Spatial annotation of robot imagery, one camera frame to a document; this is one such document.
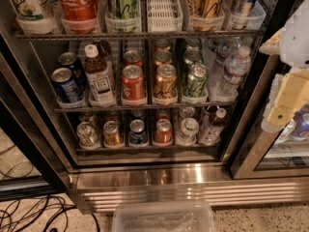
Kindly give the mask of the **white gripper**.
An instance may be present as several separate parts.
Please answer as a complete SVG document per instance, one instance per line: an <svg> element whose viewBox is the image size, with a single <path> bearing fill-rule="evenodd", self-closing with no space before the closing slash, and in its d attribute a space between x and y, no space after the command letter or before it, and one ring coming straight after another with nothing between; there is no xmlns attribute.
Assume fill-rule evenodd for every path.
<svg viewBox="0 0 309 232"><path fill-rule="evenodd" d="M266 55L280 55L283 63L293 68L309 67L309 0L304 0L283 29L279 29L259 51Z"/></svg>

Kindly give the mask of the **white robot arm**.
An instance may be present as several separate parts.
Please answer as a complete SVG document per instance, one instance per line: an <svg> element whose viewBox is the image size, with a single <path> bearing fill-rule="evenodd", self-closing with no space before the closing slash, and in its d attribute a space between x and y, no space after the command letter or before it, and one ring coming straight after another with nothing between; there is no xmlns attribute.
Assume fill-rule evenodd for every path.
<svg viewBox="0 0 309 232"><path fill-rule="evenodd" d="M264 131L278 132L309 101L309 0L300 4L259 51L278 55L291 67L288 73L274 77L261 124Z"/></svg>

